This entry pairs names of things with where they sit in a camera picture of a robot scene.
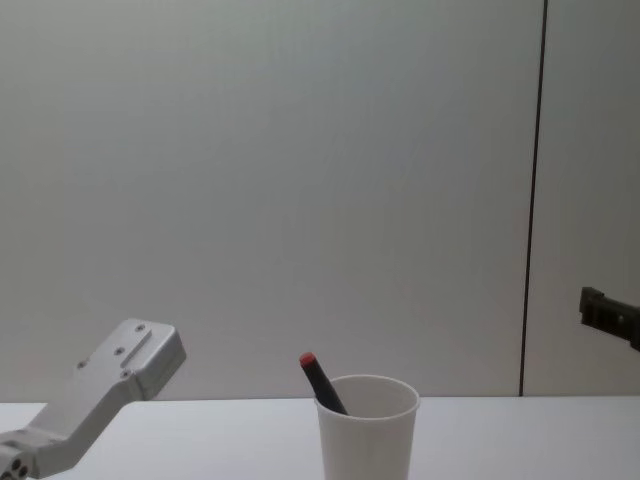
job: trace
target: white paper cup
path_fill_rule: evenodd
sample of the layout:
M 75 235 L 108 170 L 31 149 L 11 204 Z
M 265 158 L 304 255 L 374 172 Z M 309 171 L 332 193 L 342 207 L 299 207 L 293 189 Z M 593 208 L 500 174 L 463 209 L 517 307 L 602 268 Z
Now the white paper cup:
M 326 480 L 406 480 L 420 396 L 393 378 L 331 381 L 349 416 L 316 401 Z

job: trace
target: white table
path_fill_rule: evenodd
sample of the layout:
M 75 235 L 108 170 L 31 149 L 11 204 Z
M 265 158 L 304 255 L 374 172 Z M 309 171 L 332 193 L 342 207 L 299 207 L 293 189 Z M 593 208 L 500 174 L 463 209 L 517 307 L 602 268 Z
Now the white table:
M 0 430 L 39 404 L 0 404 Z M 57 480 L 321 480 L 311 400 L 133 404 Z M 640 397 L 428 398 L 412 480 L 640 478 Z

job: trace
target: black bracket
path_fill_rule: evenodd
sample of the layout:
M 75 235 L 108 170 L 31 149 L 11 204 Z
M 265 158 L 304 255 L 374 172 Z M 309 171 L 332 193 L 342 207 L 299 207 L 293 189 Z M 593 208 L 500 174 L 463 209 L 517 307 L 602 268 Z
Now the black bracket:
M 611 300 L 595 288 L 584 287 L 580 313 L 583 325 L 628 340 L 640 351 L 640 308 Z

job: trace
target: marker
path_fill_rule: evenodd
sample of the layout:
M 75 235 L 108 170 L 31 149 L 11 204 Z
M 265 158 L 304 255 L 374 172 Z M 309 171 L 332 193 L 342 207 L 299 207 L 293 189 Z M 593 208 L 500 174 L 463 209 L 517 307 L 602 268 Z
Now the marker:
M 305 353 L 300 357 L 300 366 L 307 375 L 318 402 L 329 410 L 348 415 L 333 385 L 322 371 L 316 356 L 311 352 Z

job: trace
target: vertical black line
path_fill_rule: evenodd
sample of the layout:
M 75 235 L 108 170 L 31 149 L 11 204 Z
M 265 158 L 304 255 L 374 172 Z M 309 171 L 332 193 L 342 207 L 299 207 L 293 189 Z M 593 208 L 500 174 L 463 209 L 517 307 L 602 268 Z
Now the vertical black line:
M 529 233 L 527 236 L 527 266 L 524 279 L 524 309 L 522 313 L 522 346 L 520 350 L 519 395 L 524 395 L 524 362 L 527 349 L 527 317 L 529 313 L 529 279 L 531 278 L 531 240 L 533 238 L 533 208 L 536 200 L 536 174 L 538 172 L 538 140 L 540 139 L 540 111 L 542 110 L 542 81 L 544 79 L 544 54 L 547 46 L 547 12 L 549 0 L 542 7 L 542 35 L 540 38 L 540 65 L 538 67 L 538 103 L 536 105 L 536 129 L 533 139 L 533 165 L 531 168 L 531 197 L 529 199 Z

